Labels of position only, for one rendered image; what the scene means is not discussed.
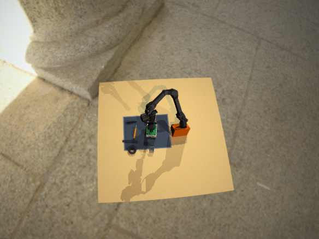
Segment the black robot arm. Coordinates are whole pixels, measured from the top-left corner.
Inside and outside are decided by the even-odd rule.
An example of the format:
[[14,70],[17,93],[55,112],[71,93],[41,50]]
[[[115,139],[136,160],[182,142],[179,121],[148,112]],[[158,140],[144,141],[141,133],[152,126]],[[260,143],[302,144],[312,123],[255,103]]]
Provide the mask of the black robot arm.
[[164,89],[162,92],[151,102],[149,102],[146,105],[145,113],[140,115],[140,118],[142,122],[147,123],[147,121],[150,122],[149,119],[154,119],[155,114],[158,113],[157,110],[154,110],[156,108],[156,105],[166,96],[166,95],[171,95],[173,98],[177,114],[176,117],[180,120],[180,128],[187,128],[187,122],[188,119],[186,118],[185,114],[183,113],[180,102],[178,99],[178,90],[176,89]]

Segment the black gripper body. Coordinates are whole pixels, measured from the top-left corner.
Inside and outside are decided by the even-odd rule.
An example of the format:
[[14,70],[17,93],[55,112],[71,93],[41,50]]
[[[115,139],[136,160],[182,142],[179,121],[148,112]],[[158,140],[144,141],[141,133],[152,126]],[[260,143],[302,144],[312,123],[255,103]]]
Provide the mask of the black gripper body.
[[155,130],[155,118],[154,119],[149,119],[150,120],[150,124],[148,125],[148,130]]

